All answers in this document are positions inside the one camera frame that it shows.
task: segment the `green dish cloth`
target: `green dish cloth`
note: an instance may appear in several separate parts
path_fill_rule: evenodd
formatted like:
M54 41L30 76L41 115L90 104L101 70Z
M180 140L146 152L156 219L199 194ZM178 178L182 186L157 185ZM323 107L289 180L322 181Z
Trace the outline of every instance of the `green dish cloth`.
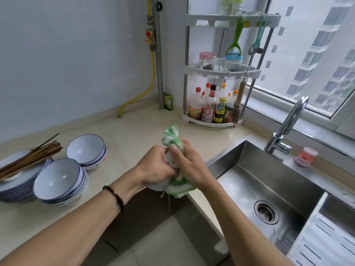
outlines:
M179 128L176 124L171 125L169 129L164 131L164 136L162 138L162 143L164 146L169 147L171 144L175 144L181 152L184 154L184 145L179 139ZM189 191L195 188L187 182L187 180L181 175L177 178L173 178L169 186L165 189L165 192L174 195L176 198L181 198Z

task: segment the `stack of bowls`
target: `stack of bowls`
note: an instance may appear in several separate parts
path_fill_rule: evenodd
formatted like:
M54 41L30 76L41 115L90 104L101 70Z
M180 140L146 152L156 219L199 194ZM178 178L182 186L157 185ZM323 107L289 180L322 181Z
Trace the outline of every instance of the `stack of bowls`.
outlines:
M75 138L66 150L66 156L76 160L85 170L98 167L106 157L104 140L96 134Z
M72 158L63 158L47 166L33 186L36 197L50 206L73 205L87 189L88 175Z
M2 160L0 160L0 168L10 164L13 161L22 158L32 149L20 150ZM3 202L24 202L35 197L33 192L33 184L40 172L53 162L52 158L48 158L32 167L21 171L20 173L0 181L0 201Z

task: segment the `window sill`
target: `window sill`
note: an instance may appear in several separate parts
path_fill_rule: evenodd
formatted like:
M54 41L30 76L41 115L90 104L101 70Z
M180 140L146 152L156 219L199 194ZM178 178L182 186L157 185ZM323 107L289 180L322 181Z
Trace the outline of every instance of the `window sill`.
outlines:
M250 97L244 117L251 118L276 132L289 111L279 109L255 97ZM285 138L300 147L311 147L319 156L355 175L355 141L320 125L300 118Z

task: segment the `kitchen counter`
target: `kitchen counter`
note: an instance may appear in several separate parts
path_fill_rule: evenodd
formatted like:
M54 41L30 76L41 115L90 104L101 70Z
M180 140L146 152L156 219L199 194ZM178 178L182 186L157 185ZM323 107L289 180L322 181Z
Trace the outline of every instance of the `kitchen counter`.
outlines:
M0 203L0 259L95 196L104 185L110 184L131 169L154 144L161 145L163 131L172 123L179 126L180 136L192 143L205 162L247 134L254 134L243 126L212 129L186 123L175 111L159 111L157 105L128 112L123 118L111 117L61 133L56 139L64 148L70 141L82 134L100 135L107 146L106 160L99 168L88 171L89 190L73 207L50 207L36 200L23 204ZM6 147L0 145L0 158L20 149L37 146L46 139L46 137L36 136L30 138L30 140L16 140L11 144L6 143ZM54 156L54 159L64 156L65 151L62 151ZM202 192L194 190L188 196L212 227L223 237L216 216Z

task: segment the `forearm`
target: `forearm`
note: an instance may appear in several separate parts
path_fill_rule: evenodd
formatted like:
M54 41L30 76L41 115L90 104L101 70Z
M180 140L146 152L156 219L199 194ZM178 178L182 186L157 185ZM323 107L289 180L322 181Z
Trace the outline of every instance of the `forearm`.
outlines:
M203 193L216 214L236 265L292 265L238 208L218 181L210 180Z
M142 188L139 174L135 167L110 185L125 203ZM116 198L103 190L11 252L0 265L80 265L119 212Z

